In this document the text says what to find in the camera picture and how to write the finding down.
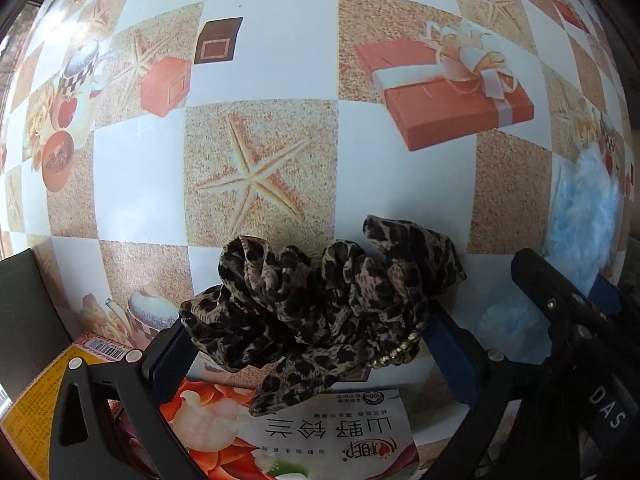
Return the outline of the red patterned carton box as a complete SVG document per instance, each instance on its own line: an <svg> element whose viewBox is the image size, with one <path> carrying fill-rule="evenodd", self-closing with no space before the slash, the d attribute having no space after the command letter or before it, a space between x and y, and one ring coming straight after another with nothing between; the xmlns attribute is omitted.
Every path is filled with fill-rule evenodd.
<svg viewBox="0 0 640 480"><path fill-rule="evenodd" d="M1 416L2 436L34 479L49 477L49 448L53 416L68 362L75 358L89 364L117 362L139 350L93 333L77 338L57 356L14 400Z"/></svg>

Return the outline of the leopard print scrunchie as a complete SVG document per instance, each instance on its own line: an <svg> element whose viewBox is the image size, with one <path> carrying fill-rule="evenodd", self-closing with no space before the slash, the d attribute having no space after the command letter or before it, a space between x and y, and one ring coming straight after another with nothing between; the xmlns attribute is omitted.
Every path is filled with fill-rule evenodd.
<svg viewBox="0 0 640 480"><path fill-rule="evenodd" d="M376 255L350 240L313 257L239 236L220 254L219 284L183 301L182 326L218 366L272 368L250 414L302 403L369 365L411 361L432 307L466 278L444 234L375 216L362 230Z"/></svg>

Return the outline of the grey white storage box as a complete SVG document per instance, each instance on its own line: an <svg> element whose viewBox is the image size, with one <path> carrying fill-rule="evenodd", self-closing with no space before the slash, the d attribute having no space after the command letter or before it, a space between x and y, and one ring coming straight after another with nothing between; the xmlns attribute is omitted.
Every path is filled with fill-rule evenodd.
<svg viewBox="0 0 640 480"><path fill-rule="evenodd" d="M0 377L11 401L70 344L52 304L35 253L26 249L0 263Z"/></svg>

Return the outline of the checkered patterned tablecloth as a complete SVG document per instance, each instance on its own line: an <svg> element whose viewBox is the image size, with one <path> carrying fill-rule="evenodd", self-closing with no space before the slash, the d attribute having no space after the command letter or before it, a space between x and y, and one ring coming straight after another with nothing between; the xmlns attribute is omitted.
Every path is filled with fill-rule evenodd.
<svg viewBox="0 0 640 480"><path fill-rule="evenodd" d="M358 52L470 23L533 107L409 150ZM1 249L32 249L71 333L144 346L240 234L321 249L368 214L448 235L475 325L599 142L634 208L628 98L592 0L46 0L1 46Z"/></svg>

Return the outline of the white floral package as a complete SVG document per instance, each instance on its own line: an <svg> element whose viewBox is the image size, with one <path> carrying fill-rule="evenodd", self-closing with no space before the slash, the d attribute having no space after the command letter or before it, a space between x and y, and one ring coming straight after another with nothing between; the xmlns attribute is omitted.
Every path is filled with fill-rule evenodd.
<svg viewBox="0 0 640 480"><path fill-rule="evenodd" d="M328 392L250 414L260 370L232 375L198 356L160 409L209 479L409 479L419 469L409 411L428 356L360 370Z"/></svg>

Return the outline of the light blue fluffy cloth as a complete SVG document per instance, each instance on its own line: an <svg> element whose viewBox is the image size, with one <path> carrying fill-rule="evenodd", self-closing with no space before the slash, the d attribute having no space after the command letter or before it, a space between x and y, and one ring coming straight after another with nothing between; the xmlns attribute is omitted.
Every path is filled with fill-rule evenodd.
<svg viewBox="0 0 640 480"><path fill-rule="evenodd" d="M610 258L620 208L620 185L606 169L598 144L560 170L542 256L583 294ZM513 284L499 292L475 325L475 337L513 361L539 363L549 355L550 323Z"/></svg>

